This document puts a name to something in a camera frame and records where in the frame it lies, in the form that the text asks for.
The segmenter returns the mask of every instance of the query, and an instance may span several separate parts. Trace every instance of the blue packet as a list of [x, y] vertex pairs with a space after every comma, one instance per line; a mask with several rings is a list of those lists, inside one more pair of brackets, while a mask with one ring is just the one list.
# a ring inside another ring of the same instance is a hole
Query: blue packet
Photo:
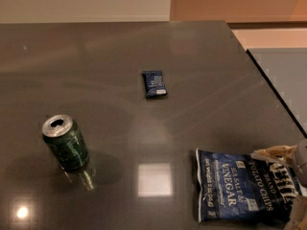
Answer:
[[146, 87], [146, 98], [167, 95], [162, 71], [144, 71], [142, 75]]
[[250, 155], [197, 149], [199, 222], [211, 219], [287, 222], [301, 194], [291, 170]]

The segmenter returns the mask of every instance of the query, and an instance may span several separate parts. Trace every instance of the black edge strip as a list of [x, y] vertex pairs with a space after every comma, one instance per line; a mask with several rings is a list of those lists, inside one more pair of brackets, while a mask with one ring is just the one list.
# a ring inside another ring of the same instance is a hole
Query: black edge strip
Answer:
[[298, 129], [300, 130], [300, 132], [303, 134], [303, 136], [305, 138], [307, 138], [307, 133], [304, 130], [304, 128], [301, 126], [301, 124], [299, 123], [299, 121], [296, 119], [295, 115], [293, 114], [293, 112], [291, 111], [291, 109], [287, 106], [287, 104], [285, 103], [285, 101], [282, 99], [282, 97], [279, 95], [278, 91], [276, 90], [276, 88], [273, 86], [272, 82], [270, 81], [269, 77], [266, 75], [266, 73], [262, 70], [261, 66], [258, 64], [257, 60], [254, 58], [254, 56], [252, 55], [250, 50], [247, 50], [247, 53], [249, 55], [249, 57], [251, 58], [252, 62], [255, 64], [255, 66], [258, 68], [259, 72], [261, 73], [262, 77], [267, 81], [268, 85], [270, 86], [270, 88], [272, 89], [272, 91], [274, 92], [274, 94], [277, 96], [277, 98], [279, 99], [279, 101], [282, 103], [282, 105], [285, 107], [285, 109], [287, 110], [287, 112], [289, 113], [289, 115], [291, 116], [291, 118], [293, 119], [293, 121], [295, 122], [295, 124], [297, 125]]
[[281, 22], [229, 22], [231, 30], [236, 29], [283, 29], [283, 28], [307, 28], [307, 21], [281, 21]]

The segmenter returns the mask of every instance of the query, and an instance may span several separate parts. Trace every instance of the can lid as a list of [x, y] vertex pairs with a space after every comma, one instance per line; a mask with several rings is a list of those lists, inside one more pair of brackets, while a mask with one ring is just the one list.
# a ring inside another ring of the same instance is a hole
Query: can lid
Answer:
[[71, 128], [73, 120], [67, 115], [55, 115], [48, 119], [42, 126], [42, 133], [48, 137], [59, 137]]

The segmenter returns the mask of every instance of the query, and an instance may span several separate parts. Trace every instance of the soda can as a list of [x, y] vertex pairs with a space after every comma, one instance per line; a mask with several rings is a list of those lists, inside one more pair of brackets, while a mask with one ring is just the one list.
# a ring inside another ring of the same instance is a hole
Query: soda can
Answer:
[[42, 126], [43, 140], [57, 157], [61, 167], [76, 171], [89, 159], [88, 151], [77, 123], [67, 115], [55, 115]]

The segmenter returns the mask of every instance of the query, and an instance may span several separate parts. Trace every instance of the gray table surface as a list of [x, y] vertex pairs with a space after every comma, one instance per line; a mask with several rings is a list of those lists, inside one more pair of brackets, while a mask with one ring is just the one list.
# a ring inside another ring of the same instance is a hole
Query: gray table surface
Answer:
[[[303, 138], [224, 22], [8, 24], [0, 38], [1, 230], [280, 228], [197, 223], [196, 148]], [[146, 100], [154, 69], [169, 95]], [[41, 139], [60, 113], [82, 130], [92, 185]]]
[[264, 48], [248, 51], [307, 137], [307, 48]]

